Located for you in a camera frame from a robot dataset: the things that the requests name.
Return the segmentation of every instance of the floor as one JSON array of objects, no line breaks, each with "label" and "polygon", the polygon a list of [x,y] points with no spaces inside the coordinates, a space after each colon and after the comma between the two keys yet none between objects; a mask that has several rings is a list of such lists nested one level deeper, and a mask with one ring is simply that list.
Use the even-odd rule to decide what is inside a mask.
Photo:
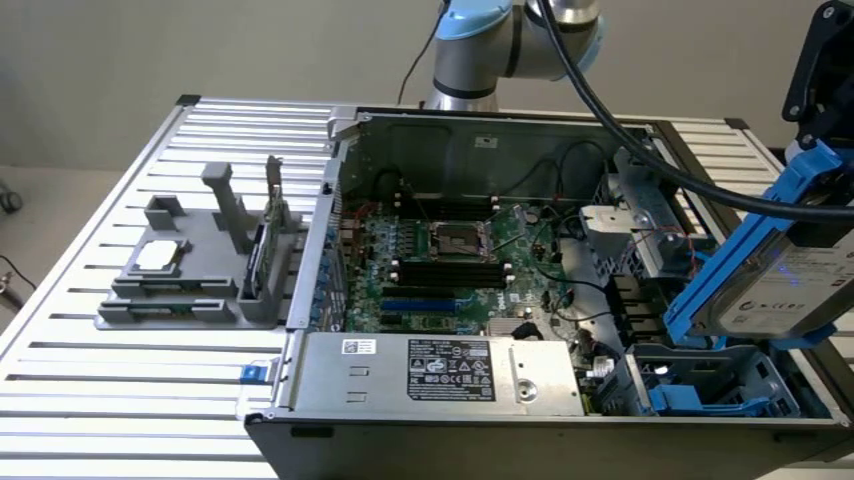
[{"label": "floor", "polygon": [[[0,166],[0,179],[24,198],[24,208],[0,213],[0,254],[37,284],[65,251],[122,172]],[[0,264],[0,274],[8,271]],[[25,298],[30,289],[20,279],[12,286]],[[0,309],[0,332],[13,314]]]}]

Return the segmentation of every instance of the motherboard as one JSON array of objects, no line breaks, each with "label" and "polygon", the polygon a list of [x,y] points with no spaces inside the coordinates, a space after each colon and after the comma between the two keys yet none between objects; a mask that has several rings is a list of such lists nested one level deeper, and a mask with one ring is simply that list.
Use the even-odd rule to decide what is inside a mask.
[{"label": "motherboard", "polygon": [[552,207],[365,203],[343,221],[345,329],[505,335],[564,300]]}]

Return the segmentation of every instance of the green circuit board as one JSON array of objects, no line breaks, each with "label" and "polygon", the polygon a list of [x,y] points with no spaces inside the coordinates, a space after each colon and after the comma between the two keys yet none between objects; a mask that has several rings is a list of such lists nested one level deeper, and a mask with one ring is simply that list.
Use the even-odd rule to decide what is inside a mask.
[{"label": "green circuit board", "polygon": [[[425,331],[436,333],[477,334],[493,318],[520,318],[528,314],[543,315],[543,292],[549,298],[560,297],[560,285],[543,277],[533,267],[563,278],[559,263],[549,262],[552,230],[543,228],[540,210],[527,204],[503,205],[500,211],[484,222],[436,222],[400,219],[381,208],[365,215],[359,241],[349,255],[348,265],[348,331]],[[436,247],[435,232],[441,228],[469,228],[481,234],[483,248],[449,243]],[[537,250],[544,250],[537,261],[531,242],[536,237]],[[389,279],[392,260],[421,262],[487,262],[511,264],[515,280],[505,288],[453,288],[453,312],[395,311],[399,323],[383,323],[383,288],[395,286]]]}]

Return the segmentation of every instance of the cpu socket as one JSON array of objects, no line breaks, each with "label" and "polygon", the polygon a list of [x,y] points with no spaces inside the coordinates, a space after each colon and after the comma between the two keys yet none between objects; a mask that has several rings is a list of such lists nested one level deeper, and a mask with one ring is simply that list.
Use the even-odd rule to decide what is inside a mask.
[{"label": "cpu socket", "polygon": [[429,253],[437,260],[473,260],[488,256],[481,222],[429,224]]}]

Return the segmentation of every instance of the silver robot arm segment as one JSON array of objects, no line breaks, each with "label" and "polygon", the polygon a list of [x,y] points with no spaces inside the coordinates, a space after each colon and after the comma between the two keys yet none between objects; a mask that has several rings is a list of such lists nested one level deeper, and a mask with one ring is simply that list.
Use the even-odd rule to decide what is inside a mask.
[{"label": "silver robot arm segment", "polygon": [[[563,41],[581,67],[604,29],[596,0],[549,0]],[[499,78],[556,80],[563,66],[536,0],[452,0],[436,32],[433,90],[425,108],[496,111]]]}]

